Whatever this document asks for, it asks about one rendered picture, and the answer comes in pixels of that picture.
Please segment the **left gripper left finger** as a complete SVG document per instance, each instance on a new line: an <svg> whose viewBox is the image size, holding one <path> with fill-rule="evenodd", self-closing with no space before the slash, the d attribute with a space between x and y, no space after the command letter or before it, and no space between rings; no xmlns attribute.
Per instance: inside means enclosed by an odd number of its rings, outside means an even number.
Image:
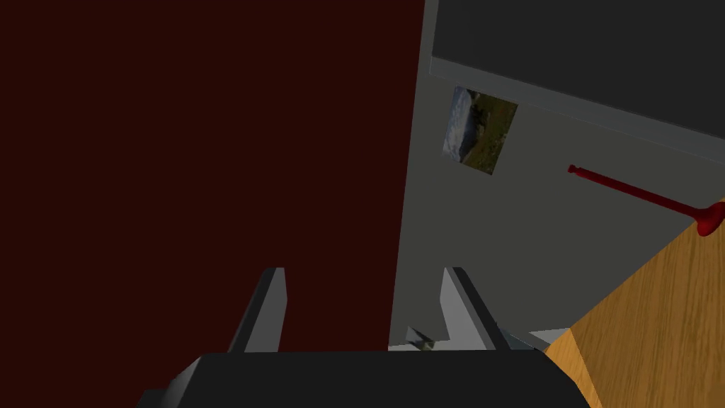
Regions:
<svg viewBox="0 0 725 408"><path fill-rule="evenodd" d="M228 352L277 352L286 310L285 269L267 268L261 274Z"/></svg>

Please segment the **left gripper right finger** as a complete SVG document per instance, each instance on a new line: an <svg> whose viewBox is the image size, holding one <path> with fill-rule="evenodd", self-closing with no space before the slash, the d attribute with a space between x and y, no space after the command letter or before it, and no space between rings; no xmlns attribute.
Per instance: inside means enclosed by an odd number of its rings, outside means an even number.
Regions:
<svg viewBox="0 0 725 408"><path fill-rule="evenodd" d="M511 350L501 328L463 268L444 268L440 308L449 336L448 340L440 342L441 351Z"/></svg>

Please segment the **wooden cabinet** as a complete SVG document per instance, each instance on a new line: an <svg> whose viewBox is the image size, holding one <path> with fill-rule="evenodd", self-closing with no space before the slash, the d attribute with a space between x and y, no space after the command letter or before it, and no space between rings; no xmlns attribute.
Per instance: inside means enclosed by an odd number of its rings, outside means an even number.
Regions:
<svg viewBox="0 0 725 408"><path fill-rule="evenodd" d="M590 408L725 408L725 221L688 227L545 353Z"/></svg>

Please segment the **landscape picture on wall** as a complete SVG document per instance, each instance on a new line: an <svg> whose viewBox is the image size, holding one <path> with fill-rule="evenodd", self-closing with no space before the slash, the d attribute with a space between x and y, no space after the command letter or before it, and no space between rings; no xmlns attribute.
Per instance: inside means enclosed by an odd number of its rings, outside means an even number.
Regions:
<svg viewBox="0 0 725 408"><path fill-rule="evenodd" d="M456 86L450 104L442 154L492 175L510 133L518 105Z"/></svg>

